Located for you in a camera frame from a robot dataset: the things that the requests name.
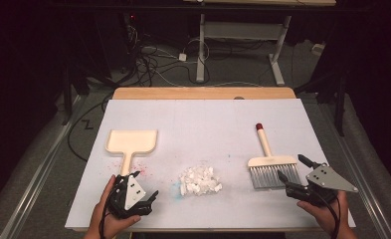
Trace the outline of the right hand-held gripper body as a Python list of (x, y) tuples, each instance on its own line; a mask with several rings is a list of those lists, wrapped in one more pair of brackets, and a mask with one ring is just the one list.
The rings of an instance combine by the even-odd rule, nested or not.
[(290, 182), (285, 178), (286, 195), (314, 206), (331, 204), (339, 191), (358, 192), (358, 188), (339, 175), (332, 167), (321, 164), (306, 177), (308, 185)]

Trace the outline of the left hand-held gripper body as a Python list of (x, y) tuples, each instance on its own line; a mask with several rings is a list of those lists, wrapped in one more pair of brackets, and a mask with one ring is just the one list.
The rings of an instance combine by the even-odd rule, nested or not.
[(145, 216), (152, 212), (152, 203), (143, 200), (145, 190), (136, 180), (136, 177), (118, 175), (115, 178), (112, 190), (107, 197), (108, 211), (118, 219), (126, 219), (133, 215)]

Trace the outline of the cream brush with grey bristles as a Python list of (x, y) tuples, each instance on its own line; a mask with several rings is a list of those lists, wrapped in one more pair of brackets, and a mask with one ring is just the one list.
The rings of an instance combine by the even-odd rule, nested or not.
[(254, 188), (284, 188), (285, 185), (279, 178), (280, 172), (289, 182), (300, 183), (297, 160), (290, 155), (273, 155), (263, 125), (257, 123), (256, 130), (265, 155), (248, 160)]

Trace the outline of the pile of white paper scraps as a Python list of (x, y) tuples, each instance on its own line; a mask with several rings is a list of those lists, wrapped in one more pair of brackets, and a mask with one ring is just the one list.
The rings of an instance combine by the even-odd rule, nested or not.
[(211, 166), (193, 166), (185, 169), (179, 177), (180, 194), (196, 196), (217, 193), (223, 189), (220, 179)]

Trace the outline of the person's left hand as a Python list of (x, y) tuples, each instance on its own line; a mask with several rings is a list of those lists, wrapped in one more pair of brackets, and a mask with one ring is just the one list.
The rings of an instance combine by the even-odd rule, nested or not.
[(95, 231), (99, 232), (99, 224), (101, 223), (102, 220), (104, 220), (104, 227), (103, 227), (103, 234), (107, 233), (110, 235), (117, 235), (119, 232), (123, 231), (124, 229), (134, 225), (137, 223), (141, 217), (139, 215), (134, 215), (131, 216), (127, 219), (116, 219), (112, 215), (106, 215), (103, 210), (105, 206), (105, 202), (107, 200), (107, 197), (112, 190), (112, 187), (114, 185), (115, 181), (115, 176), (112, 175), (105, 186), (101, 197), (99, 199), (99, 202), (96, 204), (92, 218), (91, 218), (91, 223), (88, 231)]

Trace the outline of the person's right hand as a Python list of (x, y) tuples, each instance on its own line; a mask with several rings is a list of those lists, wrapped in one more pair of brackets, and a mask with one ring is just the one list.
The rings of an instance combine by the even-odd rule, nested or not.
[[(306, 201), (299, 201), (296, 205), (313, 216), (318, 225), (326, 233), (329, 234), (335, 230), (335, 220), (328, 208), (316, 207)], [(330, 206), (340, 220), (339, 228), (349, 227), (347, 194), (344, 191), (339, 191), (337, 200), (331, 203)]]

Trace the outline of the cream plastic dustpan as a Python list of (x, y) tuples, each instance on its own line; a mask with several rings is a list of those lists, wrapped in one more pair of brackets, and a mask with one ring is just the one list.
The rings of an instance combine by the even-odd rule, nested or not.
[(158, 131), (155, 130), (111, 130), (105, 149), (122, 154), (120, 175), (130, 173), (132, 158), (152, 153), (156, 147)]

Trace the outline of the black metal stand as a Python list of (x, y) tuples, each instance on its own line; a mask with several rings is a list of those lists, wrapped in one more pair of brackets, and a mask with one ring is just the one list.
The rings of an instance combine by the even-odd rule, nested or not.
[(72, 89), (75, 89), (79, 96), (87, 96), (90, 93), (90, 88), (84, 74), (68, 65), (63, 66), (62, 76), (65, 110), (63, 125), (66, 125), (70, 121), (73, 112)]
[(300, 93), (316, 93), (319, 104), (334, 104), (333, 123), (340, 136), (343, 132), (344, 102), (346, 93), (346, 73), (343, 71), (330, 71), (322, 76), (311, 79), (294, 89), (296, 95)]

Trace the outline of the white-legged desk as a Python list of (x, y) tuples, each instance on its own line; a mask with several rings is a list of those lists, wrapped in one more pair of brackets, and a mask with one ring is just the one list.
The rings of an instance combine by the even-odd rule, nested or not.
[[(184, 0), (186, 2), (197, 3), (198, 6), (206, 7), (214, 4), (224, 6), (248, 5), (254, 9), (260, 7), (333, 7), (335, 0)], [(219, 22), (206, 21), (205, 15), (200, 15), (199, 22), (199, 42), (197, 57), (196, 82), (205, 83), (207, 76), (206, 60), (209, 56), (209, 47), (205, 43), (206, 38), (210, 39), (239, 39), (239, 40), (276, 40), (276, 49), (268, 55), (269, 64), (278, 86), (285, 84), (279, 67), (279, 56), (283, 47), (286, 34), (289, 30), (292, 15), (286, 14), (282, 23), (260, 24), (242, 22)]]

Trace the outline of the aluminium rail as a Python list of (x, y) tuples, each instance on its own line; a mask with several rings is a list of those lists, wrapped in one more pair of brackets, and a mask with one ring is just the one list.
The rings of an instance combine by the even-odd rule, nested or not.
[(360, 239), (391, 239), (391, 175), (370, 143), (352, 104), (344, 107), (342, 130), (334, 124), (334, 106), (310, 112), (324, 154), (358, 191), (348, 195)]
[(42, 159), (37, 167), (30, 183), (24, 191), (21, 199), (3, 229), (0, 239), (17, 239), (21, 232), (24, 223), (26, 222), (38, 196), (48, 178), (50, 171), (53, 168), (59, 148), (66, 138), (68, 132), (72, 128), (73, 120), (76, 118), (77, 112), (83, 107), (86, 97), (76, 96), (72, 103), (72, 109), (75, 110), (70, 117), (66, 119), (60, 126), (55, 140), (52, 143), (49, 151)]

